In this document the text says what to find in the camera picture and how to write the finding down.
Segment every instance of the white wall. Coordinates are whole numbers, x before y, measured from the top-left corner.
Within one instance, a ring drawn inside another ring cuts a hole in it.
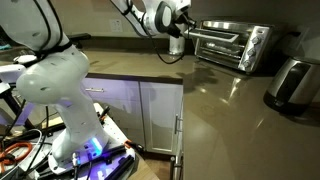
[[[142,6],[141,0],[134,2]],[[88,32],[94,36],[138,37],[109,0],[53,0],[53,4],[67,34]],[[198,20],[208,16],[236,16],[290,25],[304,24],[311,28],[302,49],[309,56],[320,58],[317,52],[320,47],[319,7],[319,0],[192,0],[190,15]],[[111,32],[110,19],[120,19],[124,32]]]

